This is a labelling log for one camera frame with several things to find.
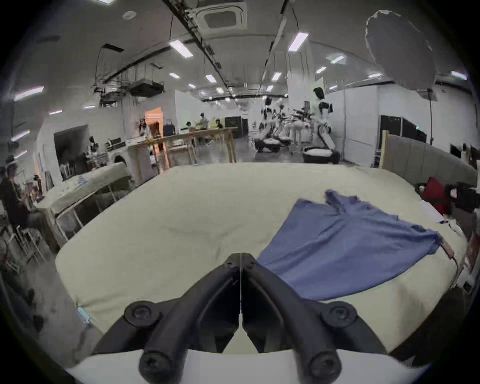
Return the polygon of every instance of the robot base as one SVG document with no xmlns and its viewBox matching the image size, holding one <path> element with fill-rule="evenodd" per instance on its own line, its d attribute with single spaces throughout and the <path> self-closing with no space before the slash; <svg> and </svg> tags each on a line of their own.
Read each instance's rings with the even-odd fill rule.
<svg viewBox="0 0 480 384">
<path fill-rule="evenodd" d="M 302 156 L 303 156 L 303 162 L 304 163 L 310 163 L 310 164 L 338 164 L 340 161 L 340 153 L 335 150 L 327 150 L 331 152 L 328 156 L 324 156 L 321 154 L 309 154 L 307 153 L 311 149 L 323 149 L 321 147 L 315 147 L 315 146 L 310 146 L 306 147 L 303 149 Z"/>
</svg>

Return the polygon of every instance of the air conditioner vent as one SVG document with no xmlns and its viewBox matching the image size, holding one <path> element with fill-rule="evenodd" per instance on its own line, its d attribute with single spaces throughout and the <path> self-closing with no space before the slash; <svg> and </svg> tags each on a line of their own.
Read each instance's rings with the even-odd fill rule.
<svg viewBox="0 0 480 384">
<path fill-rule="evenodd" d="M 202 32 L 225 32 L 247 29 L 247 3 L 219 2 L 189 10 L 190 17 Z"/>
</svg>

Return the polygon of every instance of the black bag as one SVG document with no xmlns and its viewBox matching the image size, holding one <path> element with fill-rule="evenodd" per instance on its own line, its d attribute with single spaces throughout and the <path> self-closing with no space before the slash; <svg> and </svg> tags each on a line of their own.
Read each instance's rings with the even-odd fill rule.
<svg viewBox="0 0 480 384">
<path fill-rule="evenodd" d="M 163 136 L 172 136 L 175 134 L 175 125 L 173 125 L 172 120 L 165 120 L 163 125 Z"/>
</svg>

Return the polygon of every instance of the chair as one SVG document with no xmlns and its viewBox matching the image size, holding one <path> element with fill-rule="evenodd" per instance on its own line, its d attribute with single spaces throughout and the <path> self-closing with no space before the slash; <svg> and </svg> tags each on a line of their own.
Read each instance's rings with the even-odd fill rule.
<svg viewBox="0 0 480 384">
<path fill-rule="evenodd" d="M 189 143 L 185 139 L 174 140 L 172 142 L 166 142 L 168 162 L 173 165 L 177 165 L 176 155 L 181 153 L 188 154 L 188 161 L 190 165 L 193 163 L 197 164 L 197 157 L 195 155 L 195 150 L 192 147 L 192 143 Z"/>
<path fill-rule="evenodd" d="M 23 252 L 26 257 L 25 265 L 27 265 L 32 259 L 35 259 L 37 264 L 40 264 L 40 261 L 38 261 L 36 253 L 40 255 L 43 261 L 47 261 L 47 260 L 45 259 L 45 257 L 43 256 L 43 253 L 38 248 L 36 241 L 30 231 L 31 231 L 31 228 L 21 229 L 20 226 L 17 226 L 16 235 L 18 236 L 18 243 L 20 244 L 20 247 L 23 249 Z M 37 236 L 37 239 L 40 240 L 39 241 L 40 243 L 43 240 L 42 235 L 38 232 L 36 236 Z"/>
</svg>

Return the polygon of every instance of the mattress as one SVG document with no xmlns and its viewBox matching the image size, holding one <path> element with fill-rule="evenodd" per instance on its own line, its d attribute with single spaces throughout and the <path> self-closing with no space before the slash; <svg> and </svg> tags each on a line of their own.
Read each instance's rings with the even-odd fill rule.
<svg viewBox="0 0 480 384">
<path fill-rule="evenodd" d="M 155 177 L 75 235 L 58 254 L 57 269 L 73 300 L 106 332 L 133 301 L 180 297 L 231 253 L 257 258 L 298 198 L 324 203 L 327 189 L 437 230 L 461 265 L 465 237 L 429 219 L 413 187 L 394 173 L 237 163 L 175 167 Z M 352 304 L 391 351 L 434 309 L 455 272 L 439 248 L 394 279 L 338 300 Z"/>
<path fill-rule="evenodd" d="M 49 209 L 56 216 L 92 192 L 127 176 L 129 173 L 123 163 L 110 164 L 82 175 L 73 176 L 59 186 L 50 189 L 45 199 L 39 202 L 37 207 L 41 210 Z"/>
</svg>

